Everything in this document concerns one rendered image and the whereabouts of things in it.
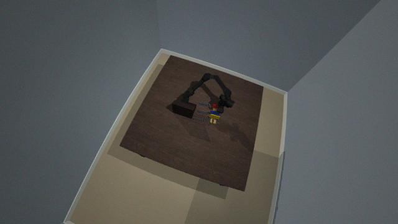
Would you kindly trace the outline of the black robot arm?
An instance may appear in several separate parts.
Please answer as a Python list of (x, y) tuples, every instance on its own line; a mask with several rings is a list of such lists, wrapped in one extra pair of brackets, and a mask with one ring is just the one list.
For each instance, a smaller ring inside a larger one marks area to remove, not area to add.
[(233, 101), (231, 98), (231, 91), (225, 87), (223, 82), (220, 80), (220, 78), (217, 75), (211, 75), (210, 73), (204, 74), (202, 79), (197, 82), (191, 89), (187, 90), (184, 94), (182, 94), (182, 103), (188, 103), (189, 97), (192, 96), (195, 92), (195, 90), (204, 82), (208, 81), (209, 79), (215, 79), (217, 83), (219, 84), (220, 87), (222, 87), (224, 94), (221, 94), (221, 102), (226, 103), (224, 106), (227, 108), (231, 108), (234, 104), (235, 101)]

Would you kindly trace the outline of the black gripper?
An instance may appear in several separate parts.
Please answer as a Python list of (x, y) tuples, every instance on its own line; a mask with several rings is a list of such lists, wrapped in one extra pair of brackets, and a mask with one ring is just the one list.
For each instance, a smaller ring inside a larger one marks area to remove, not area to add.
[(220, 97), (220, 101), (219, 101), (218, 104), (219, 104), (219, 105), (218, 105), (217, 112), (218, 112), (218, 113), (223, 113), (223, 112), (224, 112), (224, 105), (225, 105), (226, 103), (222, 103), (222, 102), (221, 102), (221, 97)]

